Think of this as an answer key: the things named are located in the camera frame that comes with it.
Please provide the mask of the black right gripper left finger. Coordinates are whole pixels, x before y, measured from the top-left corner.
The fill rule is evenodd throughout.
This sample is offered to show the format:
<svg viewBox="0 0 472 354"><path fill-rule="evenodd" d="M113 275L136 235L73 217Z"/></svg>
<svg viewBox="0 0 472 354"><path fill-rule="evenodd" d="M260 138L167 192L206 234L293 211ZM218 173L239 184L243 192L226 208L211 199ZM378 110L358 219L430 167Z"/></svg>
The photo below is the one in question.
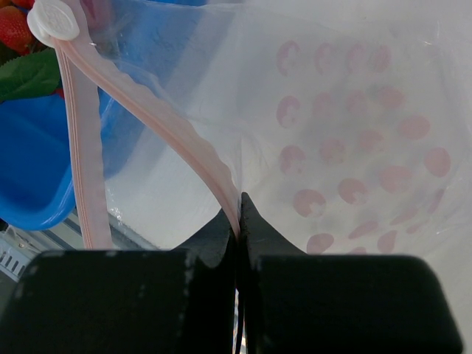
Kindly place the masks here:
<svg viewBox="0 0 472 354"><path fill-rule="evenodd" d="M231 353L235 253L222 212L169 251L45 251L1 315L1 351Z"/></svg>

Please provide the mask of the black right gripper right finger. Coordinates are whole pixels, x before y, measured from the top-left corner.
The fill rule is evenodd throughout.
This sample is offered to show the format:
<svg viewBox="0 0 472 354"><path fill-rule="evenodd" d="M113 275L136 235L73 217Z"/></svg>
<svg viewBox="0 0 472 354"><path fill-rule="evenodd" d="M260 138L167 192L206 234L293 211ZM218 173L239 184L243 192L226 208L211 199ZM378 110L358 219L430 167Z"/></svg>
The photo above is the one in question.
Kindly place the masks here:
<svg viewBox="0 0 472 354"><path fill-rule="evenodd" d="M309 255L243 194L239 291L248 353L460 353L432 269L406 255Z"/></svg>

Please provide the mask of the blue plastic bin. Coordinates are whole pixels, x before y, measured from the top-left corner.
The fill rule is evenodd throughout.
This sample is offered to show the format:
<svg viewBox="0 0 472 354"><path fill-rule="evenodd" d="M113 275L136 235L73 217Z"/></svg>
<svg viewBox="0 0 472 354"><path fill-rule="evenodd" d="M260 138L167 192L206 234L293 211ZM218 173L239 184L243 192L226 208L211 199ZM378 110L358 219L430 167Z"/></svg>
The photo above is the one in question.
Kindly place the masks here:
<svg viewBox="0 0 472 354"><path fill-rule="evenodd" d="M93 57L184 103L198 80L189 43L200 24L199 1L72 1L82 10L77 39ZM19 57L1 48L1 219L28 231L51 229L76 211L66 101L55 50L37 43ZM187 163L107 90L88 82L76 94L91 115L83 137L94 158L86 171L108 212L139 234L188 233L212 217L212 194Z"/></svg>

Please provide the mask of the clear zip top bag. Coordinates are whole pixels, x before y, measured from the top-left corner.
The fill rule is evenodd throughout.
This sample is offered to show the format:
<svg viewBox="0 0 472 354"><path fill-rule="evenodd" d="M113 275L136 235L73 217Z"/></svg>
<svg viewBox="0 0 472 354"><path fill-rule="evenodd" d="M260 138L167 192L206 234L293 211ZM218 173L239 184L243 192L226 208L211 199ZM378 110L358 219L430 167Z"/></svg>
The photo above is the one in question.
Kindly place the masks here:
<svg viewBox="0 0 472 354"><path fill-rule="evenodd" d="M308 254L452 246L471 111L440 24L251 2L37 1L58 57L88 249L110 218L171 249L243 195Z"/></svg>

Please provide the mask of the red toy strawberry bunch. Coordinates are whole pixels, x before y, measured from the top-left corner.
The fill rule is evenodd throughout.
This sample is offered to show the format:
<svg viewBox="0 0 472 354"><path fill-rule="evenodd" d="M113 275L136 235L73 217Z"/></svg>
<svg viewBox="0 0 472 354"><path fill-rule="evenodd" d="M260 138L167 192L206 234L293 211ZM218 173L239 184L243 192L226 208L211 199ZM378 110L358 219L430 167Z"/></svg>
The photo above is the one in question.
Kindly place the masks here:
<svg viewBox="0 0 472 354"><path fill-rule="evenodd" d="M64 97L55 50L27 24L33 1L1 2L1 101Z"/></svg>

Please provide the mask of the aluminium mounting rail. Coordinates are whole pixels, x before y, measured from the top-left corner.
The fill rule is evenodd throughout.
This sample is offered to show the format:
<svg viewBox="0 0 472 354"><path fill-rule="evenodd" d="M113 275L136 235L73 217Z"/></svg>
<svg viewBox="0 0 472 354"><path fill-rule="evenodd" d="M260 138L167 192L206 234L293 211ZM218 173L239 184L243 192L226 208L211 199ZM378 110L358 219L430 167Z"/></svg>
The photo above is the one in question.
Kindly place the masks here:
<svg viewBox="0 0 472 354"><path fill-rule="evenodd" d="M115 249L157 250L157 247L135 233L113 215L109 217ZM28 231L9 225L1 232L1 271L17 282L28 263L43 251L84 249L76 210L58 225L41 231Z"/></svg>

